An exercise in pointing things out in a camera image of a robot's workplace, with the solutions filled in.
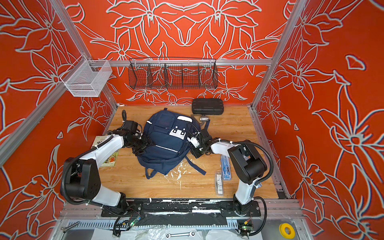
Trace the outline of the navy blue student backpack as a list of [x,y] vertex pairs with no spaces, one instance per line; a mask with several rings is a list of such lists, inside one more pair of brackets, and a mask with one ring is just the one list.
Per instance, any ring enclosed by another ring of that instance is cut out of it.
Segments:
[[184,159],[205,175],[206,171],[194,164],[188,153],[194,146],[192,138],[201,130],[198,121],[192,117],[169,111],[167,108],[152,115],[144,127],[144,137],[152,140],[145,153],[138,156],[139,163],[145,168],[146,178],[156,173],[167,175]]

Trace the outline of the Chinese history picture book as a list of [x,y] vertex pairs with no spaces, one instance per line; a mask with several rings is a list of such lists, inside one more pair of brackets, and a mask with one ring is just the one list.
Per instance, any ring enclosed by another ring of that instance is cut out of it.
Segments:
[[96,160],[99,168],[114,167],[123,140],[117,135],[96,136],[93,146],[96,150],[90,153],[89,158]]

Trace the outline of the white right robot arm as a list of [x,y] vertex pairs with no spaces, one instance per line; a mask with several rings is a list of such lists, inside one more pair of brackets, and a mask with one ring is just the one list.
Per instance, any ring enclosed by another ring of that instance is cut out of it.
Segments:
[[188,133],[195,158],[206,153],[229,157],[239,178],[238,189],[233,197],[233,208],[237,215],[250,212],[256,186],[272,176],[274,163],[271,155],[259,144],[249,140],[233,142],[212,138],[202,131]]

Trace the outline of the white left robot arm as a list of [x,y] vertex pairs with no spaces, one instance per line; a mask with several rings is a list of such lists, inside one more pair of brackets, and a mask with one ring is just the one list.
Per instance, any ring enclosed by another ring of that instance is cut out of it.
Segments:
[[69,204],[91,204],[118,217],[135,210],[128,205],[124,193],[102,185],[99,168],[122,148],[131,148],[133,154],[138,156],[153,145],[153,141],[144,136],[139,126],[134,121],[124,120],[123,125],[109,131],[101,143],[64,162],[60,193]]

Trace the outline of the blue stationery set pack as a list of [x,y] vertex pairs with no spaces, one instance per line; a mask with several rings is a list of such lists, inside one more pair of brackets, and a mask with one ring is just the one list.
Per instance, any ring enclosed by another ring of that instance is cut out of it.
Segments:
[[222,177],[224,181],[229,181],[232,179],[231,174],[231,163],[228,156],[221,155],[221,168],[222,168]]

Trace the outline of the small metal cylinder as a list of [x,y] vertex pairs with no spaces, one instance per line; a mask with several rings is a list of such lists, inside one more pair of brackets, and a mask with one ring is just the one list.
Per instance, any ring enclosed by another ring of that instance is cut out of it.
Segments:
[[210,119],[209,119],[208,116],[201,116],[201,117],[200,117],[200,121],[201,121],[201,122],[204,122],[204,123],[205,123],[205,122],[208,122],[209,120],[210,120]]

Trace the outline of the black plastic tool case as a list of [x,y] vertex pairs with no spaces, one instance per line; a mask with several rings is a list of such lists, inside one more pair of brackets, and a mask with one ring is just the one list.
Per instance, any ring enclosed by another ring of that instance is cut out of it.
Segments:
[[197,98],[192,102],[192,113],[201,115],[221,115],[224,112],[224,103],[216,98]]

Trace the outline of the clear pencil case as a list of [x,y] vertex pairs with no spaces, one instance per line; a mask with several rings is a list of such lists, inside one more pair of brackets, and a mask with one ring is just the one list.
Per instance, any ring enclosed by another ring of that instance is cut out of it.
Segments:
[[221,171],[215,172],[215,190],[217,196],[224,195],[223,175]]

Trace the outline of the silver combination wrench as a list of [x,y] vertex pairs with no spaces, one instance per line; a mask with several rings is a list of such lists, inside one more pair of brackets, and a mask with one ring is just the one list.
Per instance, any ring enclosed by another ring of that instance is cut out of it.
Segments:
[[176,234],[167,233],[166,239],[176,238],[176,237],[194,237],[195,235],[196,235],[195,231],[190,231],[187,233],[176,233]]

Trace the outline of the yellow tape roll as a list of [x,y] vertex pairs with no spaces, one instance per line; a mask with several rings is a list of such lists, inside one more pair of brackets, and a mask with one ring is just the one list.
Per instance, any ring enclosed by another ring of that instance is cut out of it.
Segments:
[[296,232],[292,225],[288,223],[282,223],[279,225],[279,232],[283,238],[292,240],[296,236]]

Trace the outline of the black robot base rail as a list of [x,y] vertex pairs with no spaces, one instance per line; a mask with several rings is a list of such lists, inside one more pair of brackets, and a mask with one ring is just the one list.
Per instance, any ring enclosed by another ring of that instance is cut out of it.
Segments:
[[129,199],[140,215],[148,214],[220,214],[238,217],[232,199]]

